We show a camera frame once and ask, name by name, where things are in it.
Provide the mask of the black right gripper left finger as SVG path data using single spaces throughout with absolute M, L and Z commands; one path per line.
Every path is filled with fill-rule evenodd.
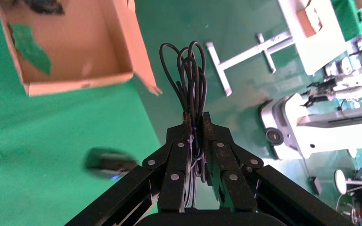
M 147 214 L 184 211 L 188 184 L 191 119 L 167 130 L 166 143 L 67 222 L 68 226 L 147 226 Z

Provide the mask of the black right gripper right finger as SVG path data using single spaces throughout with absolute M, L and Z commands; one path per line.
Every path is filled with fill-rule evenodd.
M 349 226 L 351 221 L 263 160 L 237 145 L 209 113 L 201 129 L 206 165 L 226 226 Z

